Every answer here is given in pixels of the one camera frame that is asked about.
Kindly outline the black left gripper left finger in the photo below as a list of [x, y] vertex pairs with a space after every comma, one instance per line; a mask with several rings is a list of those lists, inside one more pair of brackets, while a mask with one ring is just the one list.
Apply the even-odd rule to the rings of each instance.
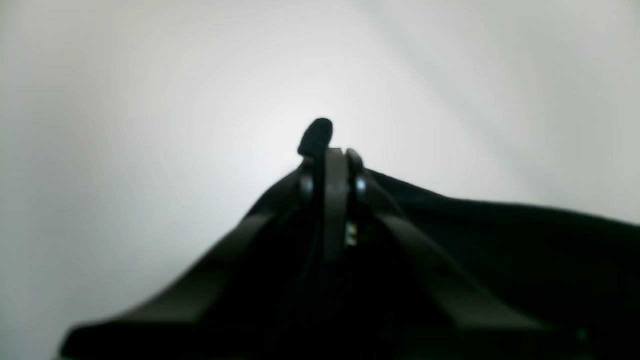
[[60, 358], [249, 360], [269, 353], [314, 286], [311, 269], [345, 246], [345, 155], [302, 156], [178, 280], [109, 321], [76, 326]]

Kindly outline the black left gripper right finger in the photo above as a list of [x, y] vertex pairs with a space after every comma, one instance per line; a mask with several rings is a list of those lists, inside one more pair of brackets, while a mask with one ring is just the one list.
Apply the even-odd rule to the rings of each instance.
[[365, 169], [346, 151], [355, 201], [399, 248], [403, 260], [448, 328], [405, 330], [395, 349], [400, 360], [589, 360], [580, 330], [566, 330], [508, 305], [467, 274], [421, 232]]

